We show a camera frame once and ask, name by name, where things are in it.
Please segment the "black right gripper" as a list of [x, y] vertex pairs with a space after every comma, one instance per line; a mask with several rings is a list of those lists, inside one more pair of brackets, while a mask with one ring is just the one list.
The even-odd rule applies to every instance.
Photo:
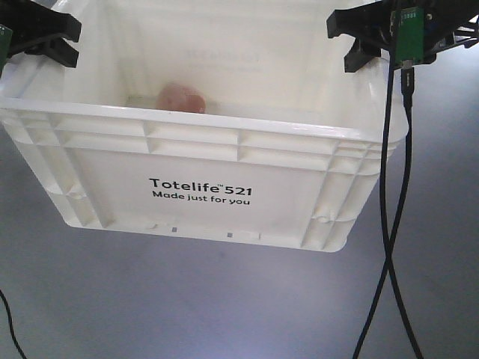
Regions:
[[[326, 20], [328, 38], [347, 34], [355, 38], [344, 56], [344, 72], [355, 73], [382, 52], [395, 52], [402, 9], [424, 10], [424, 60], [431, 64], [441, 52], [478, 43], [477, 1], [375, 1], [349, 9], [335, 9]], [[385, 36], [390, 29], [391, 37]]]

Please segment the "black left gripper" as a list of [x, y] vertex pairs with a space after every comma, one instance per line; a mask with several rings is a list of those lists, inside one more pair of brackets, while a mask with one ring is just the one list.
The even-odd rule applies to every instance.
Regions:
[[82, 24], [74, 16], [34, 1], [1, 1], [1, 25], [12, 30], [8, 57], [20, 52], [45, 55], [64, 67], [76, 68], [79, 52], [67, 43], [78, 42]]

